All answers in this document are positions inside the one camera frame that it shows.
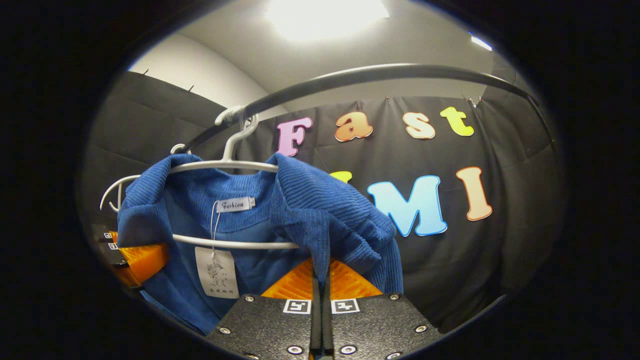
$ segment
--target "orange gripper pad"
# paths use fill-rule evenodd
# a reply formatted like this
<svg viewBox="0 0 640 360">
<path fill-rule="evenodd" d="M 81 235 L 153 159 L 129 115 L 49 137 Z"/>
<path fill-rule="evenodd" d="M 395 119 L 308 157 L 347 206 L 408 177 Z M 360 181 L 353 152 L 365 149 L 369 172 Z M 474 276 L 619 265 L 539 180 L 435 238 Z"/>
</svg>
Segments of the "orange gripper pad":
<svg viewBox="0 0 640 360">
<path fill-rule="evenodd" d="M 117 243 L 118 233 L 110 233 L 113 241 Z M 155 275 L 169 261 L 169 251 L 165 243 L 119 249 L 129 267 L 116 269 L 116 274 L 129 286 L 133 286 L 132 279 L 136 285 L 141 286 L 143 281 Z"/>
<path fill-rule="evenodd" d="M 268 288 L 262 296 L 276 299 L 313 300 L 314 267 L 309 258 L 300 263 Z"/>
<path fill-rule="evenodd" d="M 329 265 L 329 274 L 331 276 L 329 292 L 331 300 L 382 295 L 382 291 L 340 261 L 332 259 Z"/>
<path fill-rule="evenodd" d="M 331 260 L 329 271 L 331 300 L 382 295 L 382 292 L 367 279 L 336 259 Z M 271 285 L 262 293 L 262 296 L 276 299 L 312 300 L 312 277 L 313 264 L 311 259 L 308 259 Z"/>
</svg>

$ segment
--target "clothing label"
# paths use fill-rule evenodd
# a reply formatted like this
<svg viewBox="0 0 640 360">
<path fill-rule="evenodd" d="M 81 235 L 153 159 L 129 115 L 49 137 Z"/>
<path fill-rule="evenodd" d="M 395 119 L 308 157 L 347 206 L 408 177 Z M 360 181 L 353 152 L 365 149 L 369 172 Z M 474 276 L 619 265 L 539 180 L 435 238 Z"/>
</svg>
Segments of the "clothing label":
<svg viewBox="0 0 640 360">
<path fill-rule="evenodd" d="M 196 265 L 204 293 L 211 297 L 238 299 L 236 268 L 231 251 L 215 250 L 211 259 L 210 247 L 196 247 Z"/>
<path fill-rule="evenodd" d="M 249 210 L 255 206 L 255 197 L 238 197 L 218 201 L 216 211 L 218 213 L 232 213 L 235 211 Z"/>
</svg>

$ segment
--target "blue corduroy jacket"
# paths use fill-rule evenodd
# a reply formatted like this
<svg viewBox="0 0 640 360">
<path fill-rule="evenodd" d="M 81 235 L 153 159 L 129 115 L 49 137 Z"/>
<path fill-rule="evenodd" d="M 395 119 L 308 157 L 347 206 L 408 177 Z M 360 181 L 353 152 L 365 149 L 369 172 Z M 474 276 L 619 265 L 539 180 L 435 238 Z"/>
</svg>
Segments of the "blue corduroy jacket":
<svg viewBox="0 0 640 360">
<path fill-rule="evenodd" d="M 174 316 L 207 334 L 235 303 L 205 294 L 195 260 L 199 245 L 175 241 L 172 234 L 210 239 L 214 202 L 239 197 L 254 197 L 255 207 L 221 213 L 216 240 L 291 241 L 300 247 L 216 247 L 231 251 L 240 294 L 261 294 L 309 257 L 321 284 L 334 257 L 382 292 L 403 291 L 396 228 L 351 185 L 278 153 L 267 160 L 278 165 L 277 173 L 230 175 L 207 168 L 169 176 L 172 167 L 195 161 L 202 159 L 176 154 L 156 163 L 126 189 L 118 212 L 118 246 L 167 243 L 169 262 L 143 286 Z"/>
</svg>

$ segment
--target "white wall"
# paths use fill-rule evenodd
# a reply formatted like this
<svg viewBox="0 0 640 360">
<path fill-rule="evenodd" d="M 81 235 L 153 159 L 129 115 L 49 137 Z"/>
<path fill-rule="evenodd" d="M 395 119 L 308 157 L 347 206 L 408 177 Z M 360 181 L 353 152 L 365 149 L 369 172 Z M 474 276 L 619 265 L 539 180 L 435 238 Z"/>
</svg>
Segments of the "white wall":
<svg viewBox="0 0 640 360">
<path fill-rule="evenodd" d="M 226 108 L 247 105 L 268 93 L 244 72 L 208 47 L 183 35 L 172 35 L 151 48 L 129 71 L 144 73 L 188 90 Z M 287 113 L 283 106 L 265 111 L 265 120 Z"/>
</svg>

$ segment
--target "ceiling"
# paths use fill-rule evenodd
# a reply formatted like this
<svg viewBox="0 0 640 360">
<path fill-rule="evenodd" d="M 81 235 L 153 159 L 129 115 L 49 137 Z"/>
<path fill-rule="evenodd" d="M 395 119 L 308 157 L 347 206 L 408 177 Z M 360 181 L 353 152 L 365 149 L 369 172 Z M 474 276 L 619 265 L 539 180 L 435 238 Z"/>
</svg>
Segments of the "ceiling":
<svg viewBox="0 0 640 360">
<path fill-rule="evenodd" d="M 493 53 L 473 44 L 468 29 L 453 18 L 415 1 L 382 3 L 388 19 L 377 20 L 358 33 L 329 40 L 289 41 L 265 17 L 269 1 L 258 0 L 231 1 L 179 33 L 220 54 L 269 93 L 330 72 L 384 63 L 446 65 L 491 72 Z M 383 96 L 475 97 L 485 88 L 446 79 L 397 79 L 345 86 L 284 106 L 296 111 Z"/>
</svg>

